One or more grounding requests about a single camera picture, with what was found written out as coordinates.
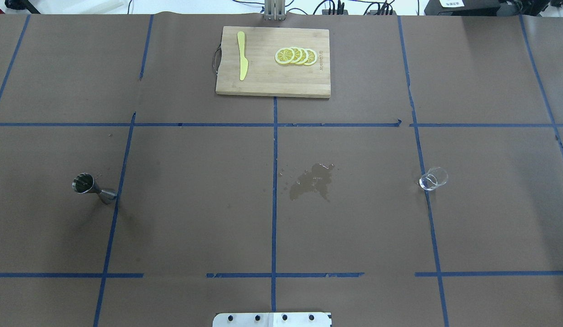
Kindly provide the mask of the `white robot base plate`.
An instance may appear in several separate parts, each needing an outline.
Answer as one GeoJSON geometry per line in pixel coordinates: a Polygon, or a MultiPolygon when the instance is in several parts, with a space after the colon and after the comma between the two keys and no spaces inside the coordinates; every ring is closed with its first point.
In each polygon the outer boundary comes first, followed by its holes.
{"type": "Polygon", "coordinates": [[[331,327],[326,312],[246,312],[217,314],[213,327],[331,327]]]}

